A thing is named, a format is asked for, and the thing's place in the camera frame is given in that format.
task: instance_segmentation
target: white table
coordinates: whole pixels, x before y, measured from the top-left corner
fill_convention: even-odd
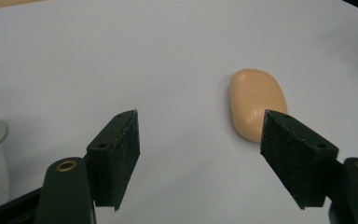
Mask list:
[[[358,8],[314,1],[50,0],[0,8],[0,119],[11,198],[139,112],[141,157],[98,223],[329,223],[301,211],[232,128],[230,76],[258,68],[289,113],[358,157]]]

